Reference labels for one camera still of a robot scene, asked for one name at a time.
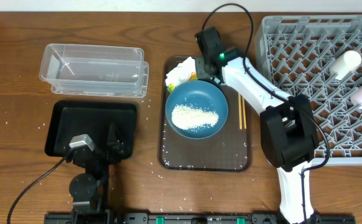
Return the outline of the dark blue plate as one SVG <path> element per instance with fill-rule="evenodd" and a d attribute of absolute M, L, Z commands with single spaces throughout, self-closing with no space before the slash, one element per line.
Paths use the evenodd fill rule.
<path fill-rule="evenodd" d="M 219 120 L 214 127 L 183 130 L 171 122 L 171 112 L 176 105 L 187 105 L 205 111 L 215 111 Z M 192 81 L 179 85 L 167 98 L 165 116 L 170 127 L 179 135 L 189 139 L 205 139 L 218 133 L 228 118 L 228 102 L 223 92 L 205 81 Z"/>

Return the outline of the wooden chopstick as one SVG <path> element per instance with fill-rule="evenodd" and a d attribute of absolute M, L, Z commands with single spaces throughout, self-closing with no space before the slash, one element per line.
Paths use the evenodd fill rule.
<path fill-rule="evenodd" d="M 243 117 L 242 117 L 242 106 L 241 106 L 240 93 L 238 93 L 238 115 L 239 115 L 239 129 L 243 129 Z"/>
<path fill-rule="evenodd" d="M 245 99 L 242 97 L 241 99 L 241 102 L 242 102 L 242 112 L 243 112 L 243 115 L 242 115 L 242 118 L 243 118 L 243 126 L 244 126 L 244 129 L 247 129 L 247 122 L 246 122 L 246 106 L 245 106 Z"/>

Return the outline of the white green cup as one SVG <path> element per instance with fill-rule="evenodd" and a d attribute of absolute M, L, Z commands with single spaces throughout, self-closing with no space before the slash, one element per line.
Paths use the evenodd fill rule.
<path fill-rule="evenodd" d="M 329 71 L 335 75 L 337 80 L 344 79 L 349 73 L 354 72 L 362 62 L 362 56 L 354 51 L 349 50 L 339 56 L 330 66 Z"/>

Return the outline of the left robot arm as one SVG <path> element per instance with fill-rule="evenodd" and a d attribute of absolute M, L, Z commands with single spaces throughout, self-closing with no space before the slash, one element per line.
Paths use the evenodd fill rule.
<path fill-rule="evenodd" d="M 88 134 L 72 137 L 66 161 L 85 169 L 72 179 L 69 186 L 73 209 L 68 221 L 80 223 L 122 223 L 121 215 L 107 204 L 109 166 L 121 162 L 118 151 L 124 143 L 118 127 L 111 123 L 106 147 L 98 147 Z"/>

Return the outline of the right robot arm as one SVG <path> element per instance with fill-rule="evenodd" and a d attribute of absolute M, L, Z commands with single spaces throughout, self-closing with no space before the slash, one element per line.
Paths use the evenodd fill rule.
<path fill-rule="evenodd" d="M 260 117 L 261 147 L 279 176 L 281 217 L 287 223 L 312 223 L 309 170 L 319 140 L 310 101 L 275 87 L 240 50 L 228 48 L 214 27 L 195 39 L 202 53 L 198 74 L 236 90 Z"/>

